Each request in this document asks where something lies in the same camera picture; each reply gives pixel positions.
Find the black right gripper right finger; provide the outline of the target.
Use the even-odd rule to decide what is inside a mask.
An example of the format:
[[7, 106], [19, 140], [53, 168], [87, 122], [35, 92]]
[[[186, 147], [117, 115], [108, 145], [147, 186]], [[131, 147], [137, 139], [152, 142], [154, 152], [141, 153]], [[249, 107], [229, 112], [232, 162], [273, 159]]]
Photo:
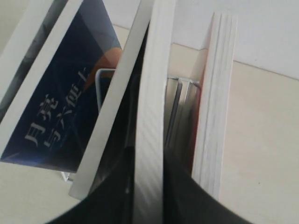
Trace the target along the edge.
[[164, 150], [165, 224], [248, 224], [205, 192], [170, 150]]

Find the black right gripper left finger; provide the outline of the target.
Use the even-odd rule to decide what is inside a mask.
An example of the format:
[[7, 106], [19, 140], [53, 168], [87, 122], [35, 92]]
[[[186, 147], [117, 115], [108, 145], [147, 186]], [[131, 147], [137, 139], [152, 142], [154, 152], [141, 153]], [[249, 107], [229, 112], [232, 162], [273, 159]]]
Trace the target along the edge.
[[132, 223], [135, 148], [124, 149], [108, 177], [84, 200], [50, 224]]

